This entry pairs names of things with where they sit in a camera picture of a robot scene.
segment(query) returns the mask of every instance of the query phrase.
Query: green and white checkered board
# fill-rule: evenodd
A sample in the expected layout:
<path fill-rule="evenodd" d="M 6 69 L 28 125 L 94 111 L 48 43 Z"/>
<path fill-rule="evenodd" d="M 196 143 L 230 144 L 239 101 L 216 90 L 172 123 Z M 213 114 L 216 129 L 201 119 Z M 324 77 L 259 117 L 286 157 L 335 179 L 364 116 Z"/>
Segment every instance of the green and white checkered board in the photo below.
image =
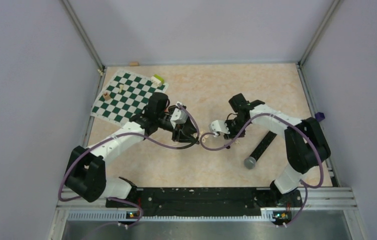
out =
<path fill-rule="evenodd" d="M 149 77 L 118 70 L 97 96 L 91 108 L 91 116 L 122 127 L 131 116 L 143 110 L 154 92 L 164 93 L 167 88 L 167 83 L 156 87 Z M 112 99 L 105 101 L 104 92 L 108 92 Z"/>

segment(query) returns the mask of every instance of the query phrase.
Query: purple cable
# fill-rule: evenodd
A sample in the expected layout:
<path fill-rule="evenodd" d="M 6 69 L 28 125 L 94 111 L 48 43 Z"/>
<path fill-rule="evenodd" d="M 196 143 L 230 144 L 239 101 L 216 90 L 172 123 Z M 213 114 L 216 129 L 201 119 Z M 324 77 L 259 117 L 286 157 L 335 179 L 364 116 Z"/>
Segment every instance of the purple cable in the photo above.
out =
<path fill-rule="evenodd" d="M 196 123 L 195 119 L 193 118 L 193 116 L 184 108 L 182 107 L 180 104 L 178 104 L 178 107 L 183 111 L 185 112 L 188 117 L 190 118 L 190 120 L 193 122 L 193 125 L 194 127 L 196 128 L 196 131 L 197 131 L 197 137 L 199 137 L 200 133 L 199 133 L 199 127 L 198 127 L 198 124 Z M 62 191 L 64 189 L 64 186 L 65 186 L 65 182 L 67 181 L 69 175 L 71 174 L 71 171 L 72 169 L 74 169 L 74 167 L 78 164 L 79 161 L 81 161 L 81 159 L 83 159 L 89 152 L 93 151 L 94 149 L 100 147 L 101 145 L 111 141 L 112 139 L 114 138 L 120 138 L 120 137 L 124 137 L 124 136 L 129 136 L 129 135 L 134 135 L 134 136 L 139 136 L 139 137 L 142 137 L 142 138 L 145 138 L 159 146 L 162 146 L 164 148 L 167 148 L 167 149 L 174 149 L 174 150 L 178 150 L 179 148 L 177 146 L 168 146 L 168 145 L 165 145 L 163 143 L 160 143 L 158 141 L 156 141 L 155 139 L 152 139 L 148 136 L 145 136 L 143 134 L 140 134 L 140 133 L 137 133 L 137 132 L 126 132 L 126 133 L 121 133 L 121 134 L 118 134 L 114 137 L 109 137 L 99 143 L 97 143 L 96 145 L 92 146 L 91 148 L 87 149 L 85 152 L 83 152 L 80 156 L 78 156 L 76 158 L 76 160 L 71 164 L 71 166 L 68 168 L 68 170 L 66 171 L 65 175 L 63 176 L 63 179 L 62 179 L 62 182 L 60 182 L 60 187 L 59 187 L 59 192 L 57 193 L 57 198 L 59 199 L 59 201 L 61 202 L 68 202 L 68 201 L 72 201 L 72 200 L 75 200 L 75 199 L 79 199 L 81 198 L 80 196 L 74 196 L 74 197 L 71 197 L 71 198 L 62 198 Z"/>
<path fill-rule="evenodd" d="M 200 139 L 199 139 L 199 142 L 200 142 L 200 145 L 206 149 L 206 150 L 209 150 L 209 151 L 219 151 L 219 150 L 222 150 L 222 149 L 225 149 L 226 147 L 230 146 L 231 144 L 233 144 L 237 138 L 242 134 L 242 132 L 245 130 L 245 128 L 248 127 L 248 125 L 256 118 L 258 117 L 261 117 L 261 116 L 271 116 L 272 118 L 274 119 L 277 119 L 278 121 L 282 122 L 283 124 L 289 126 L 290 128 L 292 128 L 293 130 L 295 130 L 298 134 L 300 134 L 302 136 L 302 138 L 304 138 L 306 140 L 306 142 L 309 144 L 309 146 L 311 147 L 312 151 L 313 151 L 313 154 L 315 155 L 315 158 L 318 162 L 318 166 L 319 166 L 319 183 L 315 186 L 313 185 L 309 185 L 307 184 L 306 182 L 304 182 L 303 180 L 300 180 L 300 183 L 303 184 L 305 187 L 308 187 L 308 188 L 312 188 L 312 189 L 317 189 L 319 187 L 321 187 L 321 185 L 323 185 L 323 182 L 324 182 L 324 170 L 323 170 L 323 164 L 321 163 L 321 158 L 320 158 L 320 155 L 318 154 L 318 151 L 317 151 L 317 148 L 315 148 L 314 144 L 311 142 L 311 140 L 308 138 L 308 136 L 305 135 L 305 133 L 303 133 L 299 128 L 295 127 L 293 124 L 291 124 L 290 122 L 287 122 L 286 120 L 272 114 L 272 113 L 260 113 L 260 114 L 257 114 L 255 116 L 253 116 L 252 118 L 250 118 L 244 125 L 243 127 L 241 128 L 241 130 L 237 133 L 237 135 L 228 143 L 226 143 L 224 146 L 221 146 L 221 147 L 217 147 L 217 148 L 210 148 L 210 147 L 207 147 L 203 144 L 202 142 L 202 139 L 204 136 L 206 135 L 214 135 L 212 132 L 207 132 L 207 133 L 204 133 L 202 136 L 200 136 Z"/>
<path fill-rule="evenodd" d="M 137 218 L 137 220 L 135 222 L 133 222 L 130 225 L 128 225 L 128 228 L 134 227 L 134 225 L 136 225 L 140 221 L 140 219 L 142 219 L 142 217 L 144 215 L 144 212 L 143 212 L 143 209 L 139 205 L 137 205 L 135 203 L 132 203 L 130 201 L 126 201 L 126 200 L 123 200 L 123 199 L 120 199 L 120 198 L 116 198 L 116 197 L 108 197 L 107 199 L 111 200 L 111 201 L 118 202 L 118 203 L 128 204 L 128 205 L 131 205 L 131 206 L 136 207 L 138 209 L 138 211 L 140 212 L 140 215 L 138 216 L 138 218 Z M 104 227 L 109 226 L 109 225 L 117 225 L 117 223 L 116 222 L 106 222 L 106 223 L 104 223 L 104 224 L 96 227 L 92 231 L 90 231 L 81 240 L 87 239 L 90 235 L 92 235 L 93 233 L 97 232 L 99 229 L 104 228 Z"/>
<path fill-rule="evenodd" d="M 301 214 L 301 212 L 304 209 L 305 205 L 307 204 L 307 200 L 308 200 L 308 188 L 303 183 L 302 183 L 302 185 L 305 188 L 305 198 L 303 200 L 303 204 L 302 204 L 302 206 L 300 206 L 299 211 L 296 212 L 296 215 L 294 215 L 294 217 L 292 217 L 291 220 L 288 223 L 286 223 L 286 225 L 285 225 L 286 227 L 290 226 L 299 217 L 299 215 Z"/>

